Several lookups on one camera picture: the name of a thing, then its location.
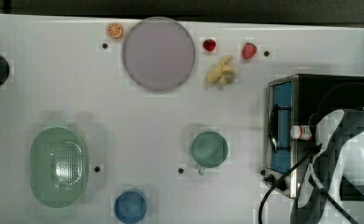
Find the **purple plate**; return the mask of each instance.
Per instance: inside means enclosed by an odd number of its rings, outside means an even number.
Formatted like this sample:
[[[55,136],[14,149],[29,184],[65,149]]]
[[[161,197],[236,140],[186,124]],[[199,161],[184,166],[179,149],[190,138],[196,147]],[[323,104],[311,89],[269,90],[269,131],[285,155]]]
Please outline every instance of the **purple plate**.
[[[132,79],[154,91],[181,86],[194,65],[195,49],[188,31],[164,17],[152,17],[132,28],[124,41],[124,66]]]

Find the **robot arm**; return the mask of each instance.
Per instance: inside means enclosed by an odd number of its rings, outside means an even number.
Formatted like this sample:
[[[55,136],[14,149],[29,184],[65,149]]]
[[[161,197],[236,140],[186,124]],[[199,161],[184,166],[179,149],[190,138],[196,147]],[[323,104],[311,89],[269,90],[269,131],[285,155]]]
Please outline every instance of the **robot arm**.
[[[334,218],[344,216],[343,223],[356,223],[339,206],[339,189],[344,175],[364,194],[364,112],[333,111],[317,124],[315,138],[321,149],[307,169],[291,223],[333,223],[324,211],[336,208]]]

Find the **round plate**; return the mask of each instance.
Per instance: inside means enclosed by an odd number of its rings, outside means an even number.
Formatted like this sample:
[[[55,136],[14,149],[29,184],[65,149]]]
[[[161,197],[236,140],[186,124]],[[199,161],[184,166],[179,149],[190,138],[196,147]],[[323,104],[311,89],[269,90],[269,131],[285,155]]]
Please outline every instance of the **round plate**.
[[[142,192],[130,190],[116,199],[114,211],[123,223],[134,224],[141,221],[147,213],[147,200]]]
[[[195,49],[188,31],[164,17],[139,22],[123,46],[124,66],[135,82],[154,91],[181,86],[194,65]]]
[[[65,128],[49,128],[34,140],[30,151],[31,189],[45,206],[74,203],[88,180],[89,163],[80,139]]]
[[[200,133],[191,144],[191,154],[201,166],[214,168],[228,156],[228,144],[222,135],[214,132]]]

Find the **green strainer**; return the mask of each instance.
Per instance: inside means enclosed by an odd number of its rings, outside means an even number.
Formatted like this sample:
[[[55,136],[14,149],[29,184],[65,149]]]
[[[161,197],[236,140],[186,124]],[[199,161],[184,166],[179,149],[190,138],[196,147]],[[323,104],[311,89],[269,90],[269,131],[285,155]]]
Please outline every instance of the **green strainer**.
[[[48,128],[31,146],[30,172],[31,190],[42,204],[52,208],[71,205],[87,185],[86,149],[68,129]]]

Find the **tabletop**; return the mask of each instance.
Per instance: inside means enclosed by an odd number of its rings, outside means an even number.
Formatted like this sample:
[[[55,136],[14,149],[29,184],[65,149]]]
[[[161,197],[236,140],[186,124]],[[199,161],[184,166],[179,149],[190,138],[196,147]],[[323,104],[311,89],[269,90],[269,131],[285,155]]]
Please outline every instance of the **tabletop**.
[[[268,189],[259,174],[268,82],[298,73],[364,76],[364,28],[180,21],[195,44],[191,75],[173,91],[148,91],[125,71],[123,39],[105,32],[110,22],[128,33],[139,21],[0,15],[0,54],[11,66],[0,87],[0,223],[119,223],[113,203],[134,188],[148,200],[142,223],[257,223]],[[216,40],[214,52],[203,49],[207,38]],[[241,56],[246,42],[258,47],[250,60]],[[208,85],[206,74],[226,55],[236,80]],[[47,208],[30,189],[30,146],[54,119],[67,120],[89,152],[88,186],[64,209]],[[199,175],[189,147],[210,130],[230,151]],[[274,193],[265,222],[288,223],[292,204]],[[351,208],[364,223],[364,202]]]

